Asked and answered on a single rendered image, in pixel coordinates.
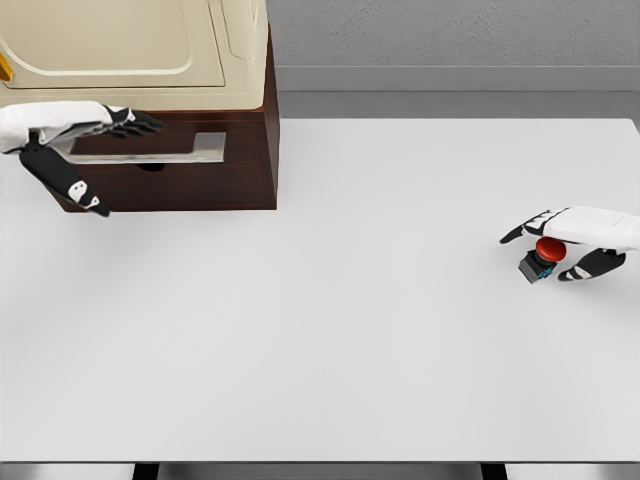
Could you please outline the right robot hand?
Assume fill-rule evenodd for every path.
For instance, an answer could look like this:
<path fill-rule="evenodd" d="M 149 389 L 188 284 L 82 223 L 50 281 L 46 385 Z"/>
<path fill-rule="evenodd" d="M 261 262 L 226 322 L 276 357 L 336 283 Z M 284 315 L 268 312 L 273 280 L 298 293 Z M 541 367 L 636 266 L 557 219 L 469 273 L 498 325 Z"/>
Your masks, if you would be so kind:
<path fill-rule="evenodd" d="M 640 252 L 640 216 L 573 206 L 549 209 L 526 220 L 499 240 L 507 244 L 525 234 L 594 247 L 558 280 L 572 282 L 605 275 L 622 266 L 628 251 Z"/>

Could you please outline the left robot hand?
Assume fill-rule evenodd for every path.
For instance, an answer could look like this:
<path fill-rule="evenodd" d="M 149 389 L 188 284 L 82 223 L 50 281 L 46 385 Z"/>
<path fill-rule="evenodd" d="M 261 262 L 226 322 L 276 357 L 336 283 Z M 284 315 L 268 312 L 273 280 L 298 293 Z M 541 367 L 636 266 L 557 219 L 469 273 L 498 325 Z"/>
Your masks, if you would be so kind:
<path fill-rule="evenodd" d="M 163 124 L 144 112 L 96 101 L 49 101 L 0 108 L 0 154 L 16 155 L 21 165 L 64 201 L 102 217 L 109 207 L 52 147 L 59 139 L 108 135 L 140 137 Z"/>

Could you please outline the cream and brown cabinet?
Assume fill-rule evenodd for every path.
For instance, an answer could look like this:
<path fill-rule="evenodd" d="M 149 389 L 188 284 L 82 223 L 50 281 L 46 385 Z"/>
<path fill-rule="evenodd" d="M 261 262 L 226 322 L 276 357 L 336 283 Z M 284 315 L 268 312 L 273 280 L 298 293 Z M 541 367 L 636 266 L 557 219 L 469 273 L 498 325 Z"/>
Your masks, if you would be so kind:
<path fill-rule="evenodd" d="M 80 100 L 279 117 L 266 0 L 0 0 L 0 108 Z"/>

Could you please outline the brown cabinet drawer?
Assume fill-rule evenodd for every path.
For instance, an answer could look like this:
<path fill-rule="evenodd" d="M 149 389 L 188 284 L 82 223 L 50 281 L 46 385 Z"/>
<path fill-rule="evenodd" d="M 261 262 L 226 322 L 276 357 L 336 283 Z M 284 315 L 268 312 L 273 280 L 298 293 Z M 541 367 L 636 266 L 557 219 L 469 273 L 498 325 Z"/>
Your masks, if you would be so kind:
<path fill-rule="evenodd" d="M 158 112 L 157 134 L 81 138 L 73 153 L 186 153 L 197 133 L 225 133 L 222 163 L 75 165 L 114 212 L 261 210 L 277 205 L 279 117 L 264 109 Z"/>

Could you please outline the red button switch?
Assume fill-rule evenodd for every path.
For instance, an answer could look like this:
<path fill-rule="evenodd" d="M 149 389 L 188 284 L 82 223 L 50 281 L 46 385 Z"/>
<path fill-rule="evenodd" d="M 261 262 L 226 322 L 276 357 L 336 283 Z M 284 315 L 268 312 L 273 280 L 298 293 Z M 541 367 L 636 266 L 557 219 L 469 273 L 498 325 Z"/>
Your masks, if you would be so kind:
<path fill-rule="evenodd" d="M 534 284 L 549 277 L 566 254 L 564 242 L 543 236 L 536 241 L 535 248 L 528 251 L 519 262 L 518 269 L 530 284 Z"/>

